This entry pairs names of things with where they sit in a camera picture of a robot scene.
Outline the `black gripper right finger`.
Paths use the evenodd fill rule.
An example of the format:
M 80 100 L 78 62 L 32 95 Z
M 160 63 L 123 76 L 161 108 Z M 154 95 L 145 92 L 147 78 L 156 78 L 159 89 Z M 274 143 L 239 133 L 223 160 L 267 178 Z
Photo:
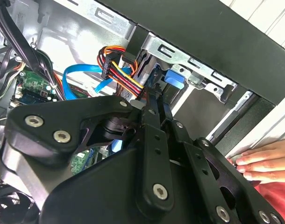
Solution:
M 191 140 L 172 116 L 163 96 L 157 100 L 167 135 L 174 206 L 165 224 L 282 224 L 284 219 L 239 174 L 213 144 Z

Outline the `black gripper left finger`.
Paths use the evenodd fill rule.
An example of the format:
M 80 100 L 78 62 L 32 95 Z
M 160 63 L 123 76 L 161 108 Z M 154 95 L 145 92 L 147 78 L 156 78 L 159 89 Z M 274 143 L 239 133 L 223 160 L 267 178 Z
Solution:
M 27 190 L 40 210 L 52 191 L 74 177 L 72 157 L 122 139 L 121 151 L 141 144 L 167 145 L 157 100 L 145 89 L 142 109 L 118 96 L 82 98 L 14 108 L 5 125 L 0 162 L 14 174 L 9 184 Z

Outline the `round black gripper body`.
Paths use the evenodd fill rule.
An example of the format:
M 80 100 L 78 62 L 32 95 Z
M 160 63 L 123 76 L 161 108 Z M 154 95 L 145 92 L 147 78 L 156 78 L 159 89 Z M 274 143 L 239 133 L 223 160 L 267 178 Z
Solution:
M 137 144 L 64 181 L 48 196 L 41 224 L 200 224 L 212 221 L 205 202 L 212 177 L 201 150 Z

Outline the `person's right hand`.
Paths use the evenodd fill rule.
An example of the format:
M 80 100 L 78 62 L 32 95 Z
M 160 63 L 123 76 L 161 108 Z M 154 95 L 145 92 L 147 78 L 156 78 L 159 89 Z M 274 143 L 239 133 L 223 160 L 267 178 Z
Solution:
M 236 161 L 228 161 L 248 181 L 285 183 L 285 140 L 248 150 Z

